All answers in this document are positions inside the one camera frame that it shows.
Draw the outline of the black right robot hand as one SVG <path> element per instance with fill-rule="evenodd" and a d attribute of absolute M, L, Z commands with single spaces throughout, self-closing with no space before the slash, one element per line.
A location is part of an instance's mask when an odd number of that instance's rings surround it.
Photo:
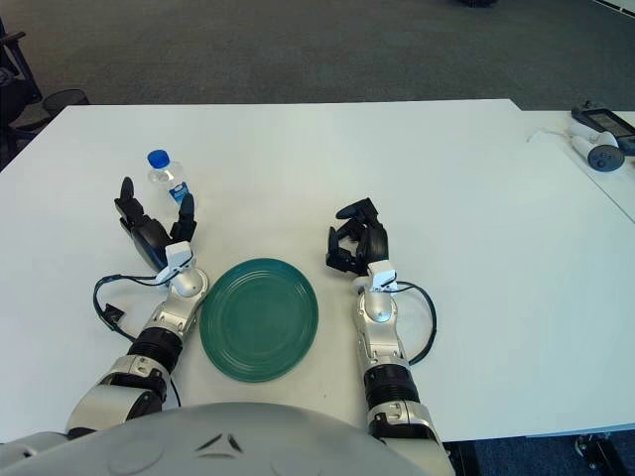
<path fill-rule="evenodd" d="M 369 264 L 389 259 L 388 234 L 369 197 L 341 208 L 335 218 L 344 223 L 337 229 L 329 228 L 325 255 L 328 267 L 366 276 Z"/>

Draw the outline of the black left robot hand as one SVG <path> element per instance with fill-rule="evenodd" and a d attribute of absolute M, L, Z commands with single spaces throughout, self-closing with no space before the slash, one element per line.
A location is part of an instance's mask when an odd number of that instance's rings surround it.
<path fill-rule="evenodd" d="M 145 213 L 140 201 L 134 196 L 134 183 L 129 177 L 122 181 L 120 194 L 114 199 L 120 214 L 122 228 L 132 239 L 137 251 L 157 272 L 167 265 L 166 248 L 169 245 L 190 242 L 196 229 L 194 199 L 186 193 L 179 209 L 179 218 L 168 232 L 163 224 Z"/>

